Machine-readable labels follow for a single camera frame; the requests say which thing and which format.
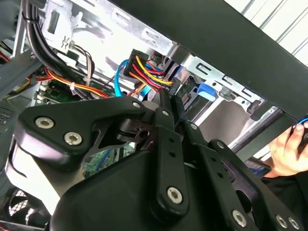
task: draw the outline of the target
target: wire bundle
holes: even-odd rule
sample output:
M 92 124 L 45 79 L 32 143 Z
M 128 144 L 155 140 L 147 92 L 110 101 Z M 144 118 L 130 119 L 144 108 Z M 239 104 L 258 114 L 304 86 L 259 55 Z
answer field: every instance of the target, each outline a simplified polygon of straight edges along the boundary
M 45 72 L 46 72 L 48 77 L 50 77 L 51 79 L 55 79 L 55 80 L 57 80 L 57 81 L 59 81 L 61 83 L 64 83 L 64 84 L 70 86 L 70 88 L 72 90 L 75 90 L 75 88 L 77 88 L 77 89 L 82 89 L 82 90 L 90 91 L 90 92 L 92 92 L 92 93 L 94 93 L 94 94 L 96 94 L 96 95 L 98 95 L 100 97 L 103 97 L 103 98 L 108 98 L 109 97 L 106 93 L 104 93 L 104 92 L 102 92 L 102 91 L 100 91 L 100 90 L 98 90 L 96 88 L 85 86 L 85 85 L 78 84 L 78 83 L 75 83 L 75 82 L 71 82 L 71 81 L 69 81 L 67 79 L 64 79 L 61 76 L 57 75 L 56 73 L 54 73 L 53 71 L 51 71 L 51 70 L 49 70 L 47 68 L 45 68 Z
M 93 76 L 94 70 L 95 70 L 95 63 L 92 59 L 92 56 L 90 55 L 89 52 L 87 52 L 85 49 L 83 49 L 82 47 L 78 45 L 74 44 L 73 48 L 77 50 L 78 52 L 82 53 L 87 59 L 88 74 L 87 74 L 87 79 L 86 79 L 86 85 L 90 86 L 91 77 Z
M 48 46 L 42 31 L 39 27 L 38 8 L 30 4 L 29 0 L 23 0 L 23 18 L 26 24 L 26 31 L 30 47 L 35 56 L 58 76 L 65 76 L 69 81 L 88 78 L 88 76 L 80 70 L 71 68 L 58 57 Z M 94 99 L 90 93 L 76 89 L 78 95 L 84 96 L 86 99 Z
M 155 75 L 164 75 L 163 71 L 157 71 L 156 68 L 148 62 L 147 64 L 152 68 L 152 70 L 145 68 L 138 56 L 136 56 L 137 64 L 133 64 L 133 69 L 137 73 L 133 73 L 132 71 L 129 72 L 129 74 L 141 81 L 143 84 L 147 85 L 150 87 L 153 91 L 157 91 L 158 89 L 164 87 L 164 88 L 169 88 L 170 84 L 172 84 L 172 81 L 164 81 L 160 77 L 156 77 Z

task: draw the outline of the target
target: cable tie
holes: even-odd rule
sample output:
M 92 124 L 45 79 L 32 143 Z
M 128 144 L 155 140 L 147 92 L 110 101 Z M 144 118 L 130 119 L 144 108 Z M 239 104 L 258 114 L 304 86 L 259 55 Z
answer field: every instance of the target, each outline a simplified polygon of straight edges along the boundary
M 25 21 L 27 21 L 28 23 L 33 23 L 33 24 L 39 23 L 39 19 L 29 19 L 29 18 L 25 17 L 24 12 L 22 12 L 22 16 L 23 16 L 23 19 Z
M 75 89 L 75 82 L 72 82 L 71 85 L 69 86 L 70 90 L 74 90 Z

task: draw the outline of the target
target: finger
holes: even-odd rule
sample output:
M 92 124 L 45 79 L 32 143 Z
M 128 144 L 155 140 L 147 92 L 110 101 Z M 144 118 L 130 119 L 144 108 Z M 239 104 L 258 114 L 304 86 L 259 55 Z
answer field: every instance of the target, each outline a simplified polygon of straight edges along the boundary
M 275 138 L 272 142 L 269 143 L 270 154 L 272 157 L 275 156 L 275 153 L 276 153 L 277 139 L 278 138 Z
M 308 170 L 308 145 L 306 145 L 306 147 L 300 154 L 298 162 L 297 162 L 297 166 L 298 166 L 297 168 L 301 171 Z
M 288 158 L 295 158 L 297 156 L 297 149 L 299 144 L 302 141 L 304 135 L 304 126 L 302 124 L 297 124 L 297 126 L 294 129 L 293 134 L 290 136 L 290 138 L 287 141 L 287 144 L 285 145 L 284 155 L 288 156 Z
M 308 145 L 307 144 L 306 144 L 306 147 L 304 148 L 304 150 L 302 151 L 302 153 L 300 154 L 298 161 L 300 161 L 301 157 L 308 158 Z
M 288 128 L 283 134 L 281 134 L 277 138 L 277 143 L 276 143 L 276 155 L 283 157 L 284 155 L 284 148 L 286 146 L 286 143 L 290 137 L 290 132 L 292 128 Z

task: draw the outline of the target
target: blue plastic latch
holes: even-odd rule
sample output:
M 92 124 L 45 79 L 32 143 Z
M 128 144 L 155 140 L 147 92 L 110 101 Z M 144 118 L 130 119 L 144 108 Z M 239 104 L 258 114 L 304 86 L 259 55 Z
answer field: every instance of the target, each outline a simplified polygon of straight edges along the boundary
M 209 85 L 205 84 L 205 83 L 201 83 L 197 94 L 206 98 L 207 100 L 210 100 L 212 102 L 214 102 L 216 100 L 216 91 L 214 88 L 210 87 Z

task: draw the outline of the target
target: human hand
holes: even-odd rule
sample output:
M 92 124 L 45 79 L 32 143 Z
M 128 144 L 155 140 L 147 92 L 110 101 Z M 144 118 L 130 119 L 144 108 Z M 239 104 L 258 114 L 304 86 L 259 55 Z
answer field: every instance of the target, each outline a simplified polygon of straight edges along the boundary
M 265 177 L 292 176 L 308 170 L 308 145 L 298 151 L 298 146 L 304 135 L 304 128 L 308 128 L 308 122 L 298 124 L 290 135 L 291 129 L 274 139 L 270 144 L 270 152 L 273 160 L 272 171 Z

